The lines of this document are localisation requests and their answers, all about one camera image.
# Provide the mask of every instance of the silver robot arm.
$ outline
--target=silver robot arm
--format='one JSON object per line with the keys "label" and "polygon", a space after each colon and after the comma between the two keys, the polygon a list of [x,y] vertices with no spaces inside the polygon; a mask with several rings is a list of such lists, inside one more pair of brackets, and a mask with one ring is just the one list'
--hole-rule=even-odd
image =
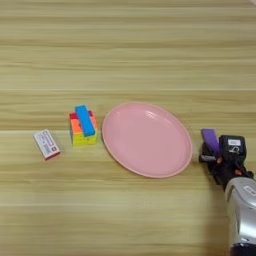
{"label": "silver robot arm", "polygon": [[256,182],[244,166],[245,138],[203,129],[204,143],[199,162],[225,191],[230,220],[230,255],[256,256]]}
{"label": "silver robot arm", "polygon": [[256,182],[243,177],[230,180],[225,198],[230,220],[230,246],[256,245]]}

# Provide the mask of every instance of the plate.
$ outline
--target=plate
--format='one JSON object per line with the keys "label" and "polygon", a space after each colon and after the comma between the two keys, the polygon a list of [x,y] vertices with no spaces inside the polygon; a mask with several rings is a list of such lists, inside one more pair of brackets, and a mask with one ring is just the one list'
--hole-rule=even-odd
{"label": "plate", "polygon": [[192,143],[181,122],[161,107],[126,103],[105,117],[105,146],[128,170],[151,178],[183,171],[192,158]]}

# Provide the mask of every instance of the stacked toy blocks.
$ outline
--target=stacked toy blocks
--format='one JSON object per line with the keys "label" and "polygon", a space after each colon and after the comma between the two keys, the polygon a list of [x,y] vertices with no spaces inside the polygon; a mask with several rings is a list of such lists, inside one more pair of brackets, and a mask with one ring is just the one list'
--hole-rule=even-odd
{"label": "stacked toy blocks", "polygon": [[69,114],[70,135],[73,146],[92,145],[97,143],[98,124],[92,111],[83,106],[75,107]]}

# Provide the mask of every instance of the white box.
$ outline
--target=white box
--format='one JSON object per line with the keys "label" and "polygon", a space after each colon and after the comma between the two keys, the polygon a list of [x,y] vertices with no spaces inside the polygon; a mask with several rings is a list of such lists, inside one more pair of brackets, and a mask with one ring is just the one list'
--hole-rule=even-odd
{"label": "white box", "polygon": [[60,154],[60,149],[48,129],[37,132],[34,135],[34,139],[45,160],[49,160]]}

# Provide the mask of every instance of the purple object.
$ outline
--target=purple object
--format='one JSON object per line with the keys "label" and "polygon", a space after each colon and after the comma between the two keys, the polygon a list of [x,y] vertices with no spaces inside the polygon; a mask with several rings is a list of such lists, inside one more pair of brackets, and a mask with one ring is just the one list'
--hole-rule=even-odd
{"label": "purple object", "polygon": [[220,147],[215,131],[213,129],[202,129],[202,137],[207,146],[209,146],[217,156],[220,152]]}

